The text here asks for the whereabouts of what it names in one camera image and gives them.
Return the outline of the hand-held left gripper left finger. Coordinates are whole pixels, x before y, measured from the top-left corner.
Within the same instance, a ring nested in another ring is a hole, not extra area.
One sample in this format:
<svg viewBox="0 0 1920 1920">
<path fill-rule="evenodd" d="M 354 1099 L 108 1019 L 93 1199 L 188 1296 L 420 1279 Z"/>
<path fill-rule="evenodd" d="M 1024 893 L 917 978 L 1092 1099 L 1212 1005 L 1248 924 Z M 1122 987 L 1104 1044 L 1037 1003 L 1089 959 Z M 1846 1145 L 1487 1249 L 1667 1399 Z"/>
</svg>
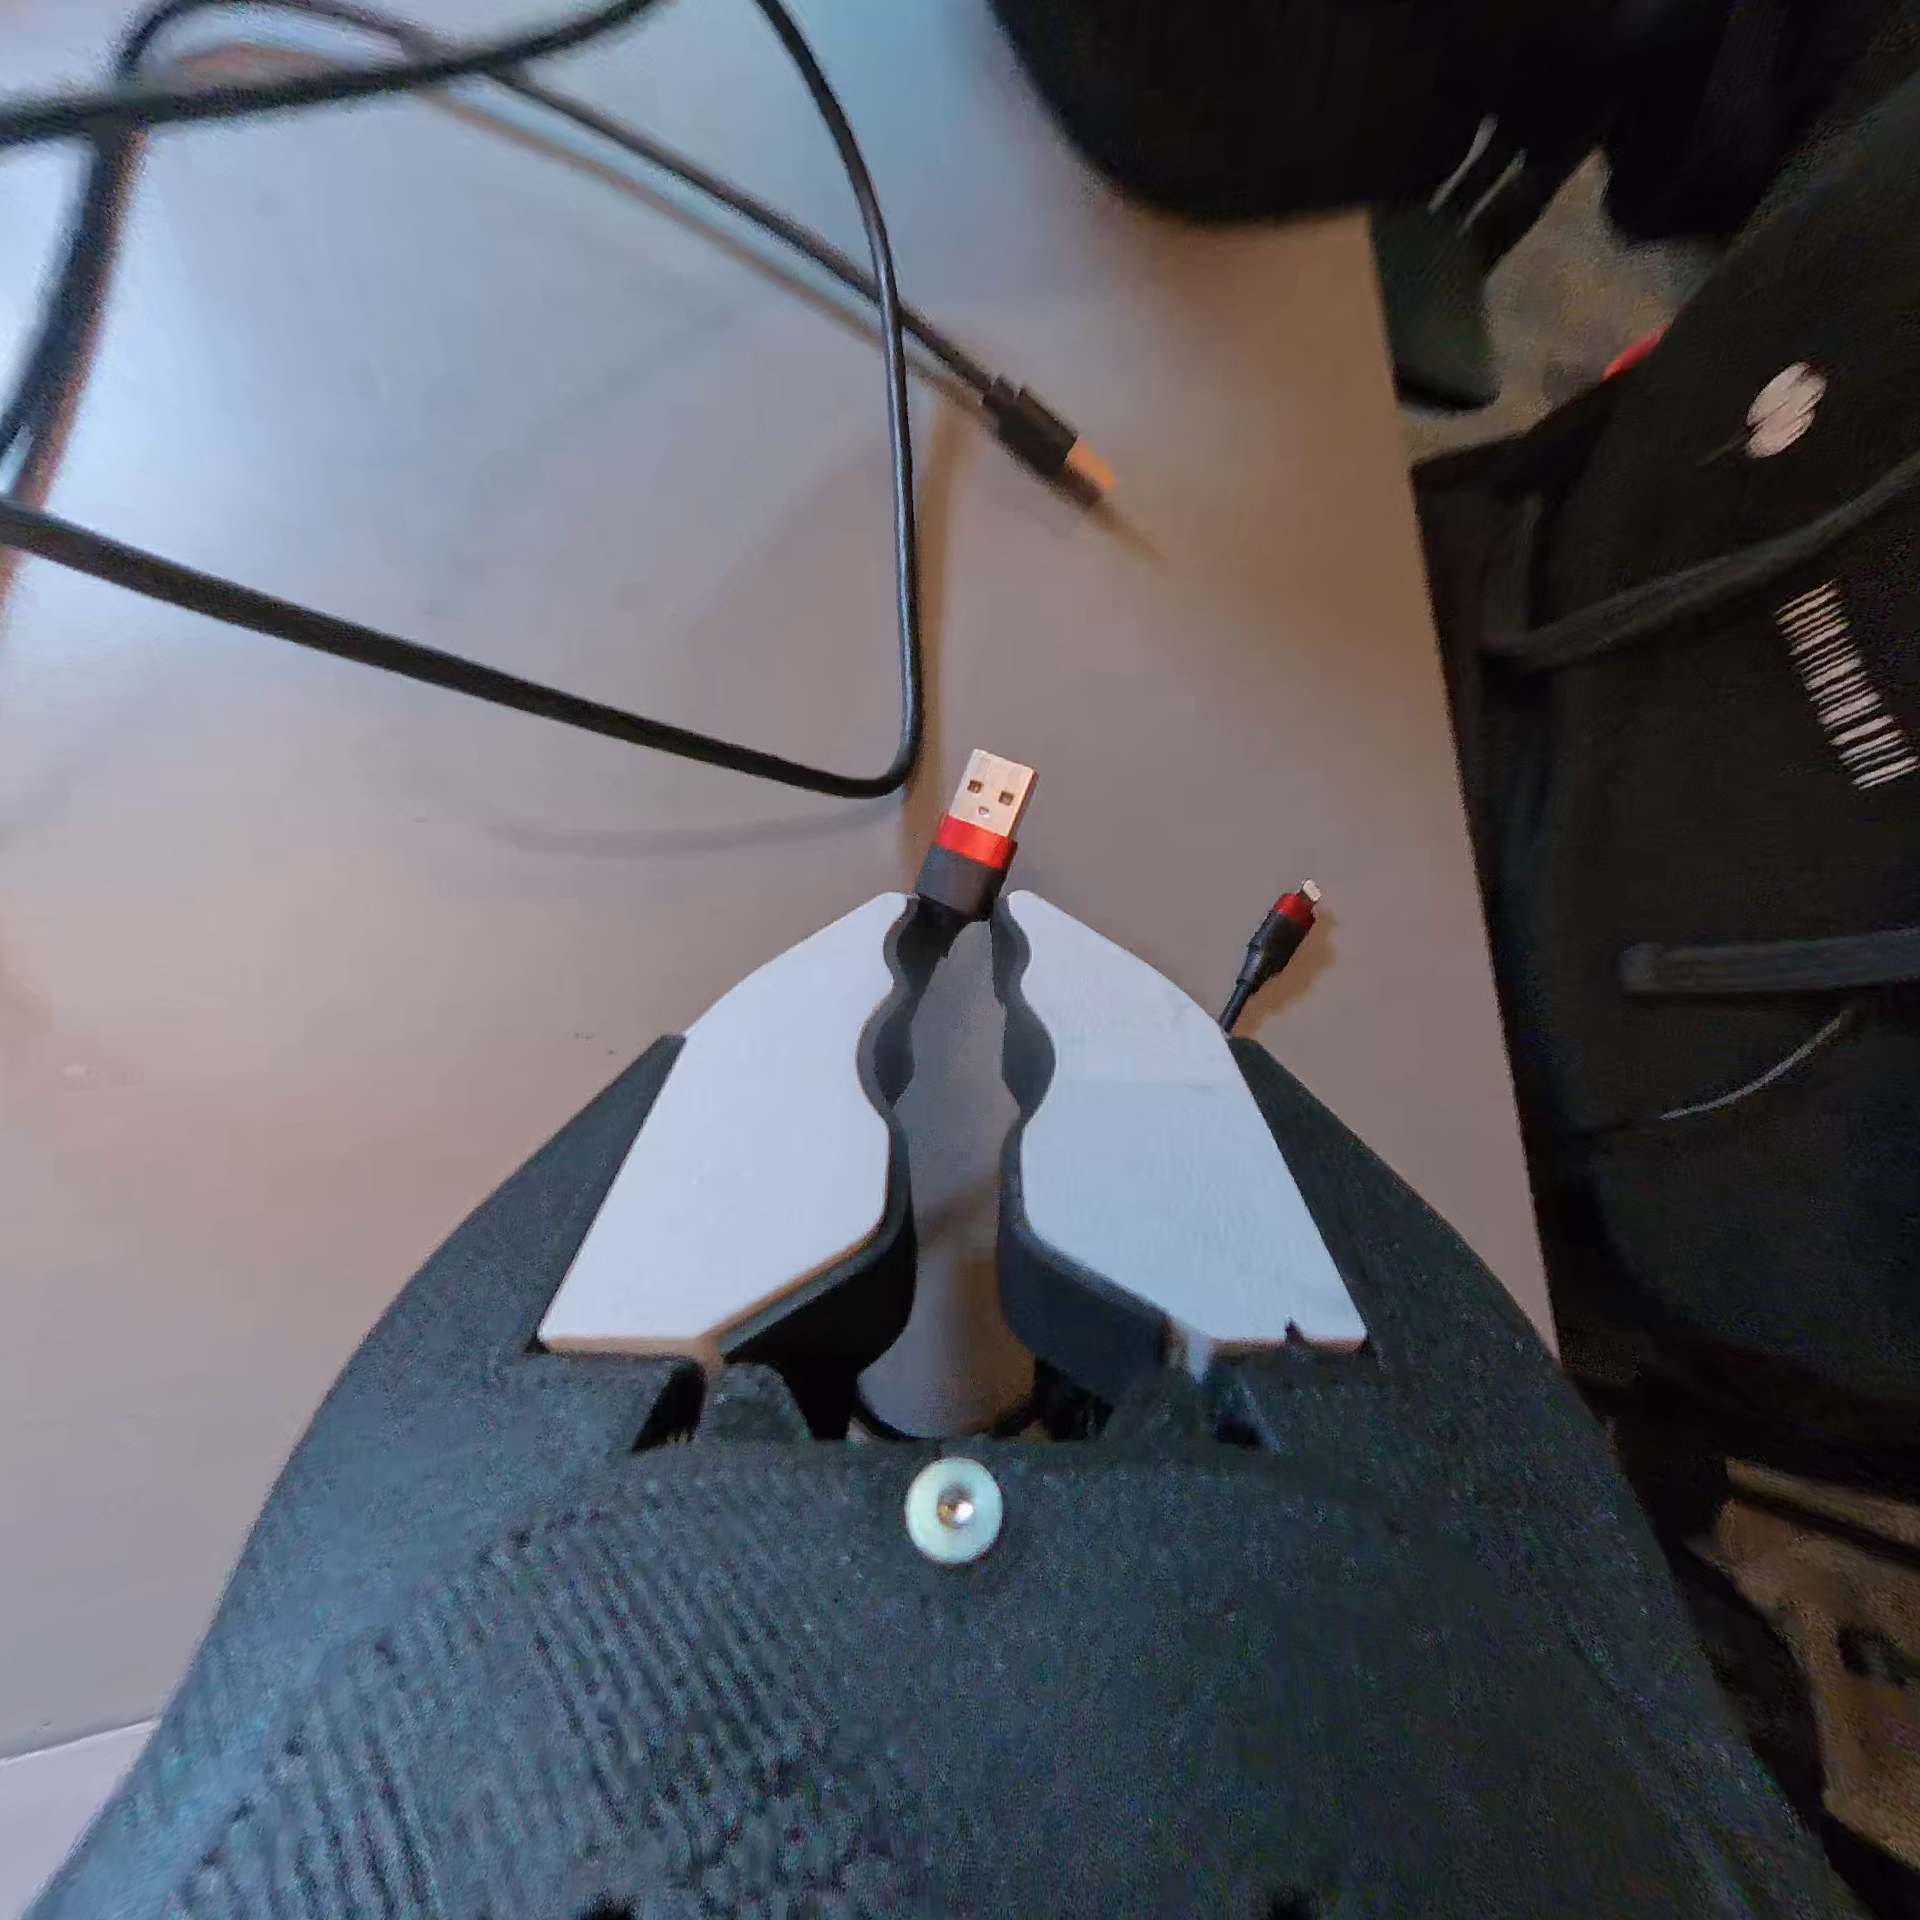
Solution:
<svg viewBox="0 0 1920 1920">
<path fill-rule="evenodd" d="M 714 1369 L 880 1241 L 894 1132 L 859 1046 L 898 980 L 881 891 L 685 1029 L 538 1326 L 553 1354 Z"/>
</svg>

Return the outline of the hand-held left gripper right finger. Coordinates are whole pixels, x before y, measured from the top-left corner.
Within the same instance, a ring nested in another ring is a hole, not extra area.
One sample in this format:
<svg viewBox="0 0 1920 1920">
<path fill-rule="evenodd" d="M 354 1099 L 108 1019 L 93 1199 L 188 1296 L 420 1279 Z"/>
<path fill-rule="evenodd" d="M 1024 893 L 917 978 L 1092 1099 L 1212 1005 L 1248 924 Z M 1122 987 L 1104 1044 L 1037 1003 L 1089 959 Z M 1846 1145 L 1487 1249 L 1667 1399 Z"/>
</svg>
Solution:
<svg viewBox="0 0 1920 1920">
<path fill-rule="evenodd" d="M 1229 1040 L 1032 889 L 993 910 L 998 1281 L 1045 1363 L 1214 1363 L 1367 1328 Z"/>
</svg>

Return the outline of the person's black jacket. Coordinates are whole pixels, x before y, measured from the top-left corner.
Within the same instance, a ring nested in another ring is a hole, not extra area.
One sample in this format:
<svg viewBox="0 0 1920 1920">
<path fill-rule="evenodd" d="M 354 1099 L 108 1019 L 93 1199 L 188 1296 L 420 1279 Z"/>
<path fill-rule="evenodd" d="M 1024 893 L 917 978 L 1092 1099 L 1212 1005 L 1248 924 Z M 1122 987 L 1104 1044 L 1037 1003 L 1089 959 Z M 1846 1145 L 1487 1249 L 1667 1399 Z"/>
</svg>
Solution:
<svg viewBox="0 0 1920 1920">
<path fill-rule="evenodd" d="M 1603 152 L 1635 235 L 1737 228 L 1829 111 L 1916 72 L 1916 3 L 993 2 L 1068 141 L 1212 222 L 1427 202 L 1491 127 Z"/>
</svg>

